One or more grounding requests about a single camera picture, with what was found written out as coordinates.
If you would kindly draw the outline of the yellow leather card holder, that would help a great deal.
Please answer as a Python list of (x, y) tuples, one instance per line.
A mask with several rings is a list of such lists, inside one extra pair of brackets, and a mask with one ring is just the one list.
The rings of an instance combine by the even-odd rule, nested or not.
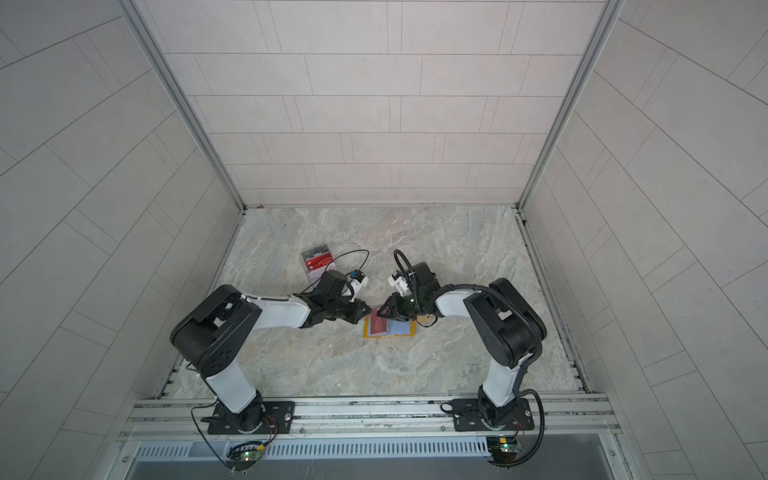
[(368, 319), (364, 320), (362, 337), (365, 339), (388, 338), (388, 337), (412, 337), (415, 335), (415, 323), (408, 320), (405, 322), (389, 321), (389, 333), (385, 336), (369, 337), (366, 333)]

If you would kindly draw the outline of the black VIP card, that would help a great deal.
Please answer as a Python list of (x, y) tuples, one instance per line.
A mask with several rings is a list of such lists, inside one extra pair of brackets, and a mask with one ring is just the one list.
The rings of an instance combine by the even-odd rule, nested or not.
[(326, 253), (329, 253), (329, 247), (326, 244), (322, 244), (319, 246), (309, 247), (301, 252), (304, 256), (317, 256), (317, 255), (324, 255)]

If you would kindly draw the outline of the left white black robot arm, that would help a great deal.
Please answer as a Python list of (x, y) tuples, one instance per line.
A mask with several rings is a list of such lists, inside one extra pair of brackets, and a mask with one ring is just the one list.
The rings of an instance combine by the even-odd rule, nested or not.
[(260, 392), (237, 361), (251, 331), (311, 328), (335, 320), (355, 325), (371, 313), (359, 298), (367, 282), (360, 270), (348, 275), (329, 270), (310, 290), (283, 297), (246, 294), (222, 285), (174, 327), (170, 342), (216, 395), (221, 420), (250, 433), (266, 416)]

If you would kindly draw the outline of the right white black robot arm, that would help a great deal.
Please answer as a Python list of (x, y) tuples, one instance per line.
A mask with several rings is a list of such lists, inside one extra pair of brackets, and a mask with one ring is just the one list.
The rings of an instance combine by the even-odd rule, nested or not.
[(520, 391), (529, 366), (543, 353), (547, 328), (512, 283), (499, 278), (489, 285), (439, 284), (426, 263), (388, 278), (394, 292), (379, 308), (380, 317), (416, 321), (420, 316), (462, 317), (472, 321), (491, 362), (478, 391), (478, 410), (491, 428), (518, 422), (528, 403)]

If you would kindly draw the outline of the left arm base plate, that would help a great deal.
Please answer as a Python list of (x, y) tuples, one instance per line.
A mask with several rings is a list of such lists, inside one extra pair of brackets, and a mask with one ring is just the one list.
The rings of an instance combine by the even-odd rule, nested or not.
[(211, 435), (267, 435), (290, 432), (296, 403), (292, 401), (259, 401), (240, 413), (231, 413), (218, 402), (212, 414), (201, 421)]

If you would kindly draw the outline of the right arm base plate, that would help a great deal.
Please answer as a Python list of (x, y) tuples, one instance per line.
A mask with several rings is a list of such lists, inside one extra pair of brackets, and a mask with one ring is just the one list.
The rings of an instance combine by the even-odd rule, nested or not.
[(478, 398), (456, 398), (442, 403), (440, 408), (452, 417), (457, 432), (532, 431), (535, 428), (531, 407), (523, 398), (503, 407)]

